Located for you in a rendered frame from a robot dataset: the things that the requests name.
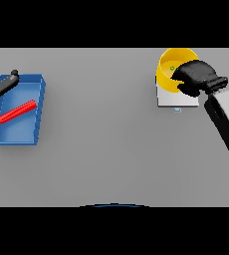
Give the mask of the dark robot right hand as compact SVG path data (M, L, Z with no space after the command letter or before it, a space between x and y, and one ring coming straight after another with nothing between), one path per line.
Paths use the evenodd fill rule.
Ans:
M228 85L227 77L218 76L209 64L200 60L181 64L171 79L178 82L178 90L193 98L197 98L201 91L211 95Z

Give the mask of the yellow bowl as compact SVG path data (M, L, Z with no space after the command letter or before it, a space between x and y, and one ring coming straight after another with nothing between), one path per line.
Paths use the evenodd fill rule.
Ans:
M192 60L198 60L198 56L189 48L168 48L160 56L157 67L156 76L161 79L170 80L175 70L182 64Z

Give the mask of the red beaker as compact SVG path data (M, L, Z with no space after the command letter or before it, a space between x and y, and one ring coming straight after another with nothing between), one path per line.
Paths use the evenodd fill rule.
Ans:
M10 111L7 113L4 113L0 116L0 124L5 124L15 118L17 118L20 115L23 115L27 112L30 112L31 110L35 109L37 107L37 104L34 100L28 101Z

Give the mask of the pale square scale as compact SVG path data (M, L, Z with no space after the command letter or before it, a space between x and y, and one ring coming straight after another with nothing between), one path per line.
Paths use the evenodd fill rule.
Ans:
M155 76L157 105L160 108L196 108L197 98L187 96L177 89L180 81L161 79Z

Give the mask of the blue tray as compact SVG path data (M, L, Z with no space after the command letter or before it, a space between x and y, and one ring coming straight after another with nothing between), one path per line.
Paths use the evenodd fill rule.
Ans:
M46 83L42 74L23 74L0 97L0 145L36 145Z

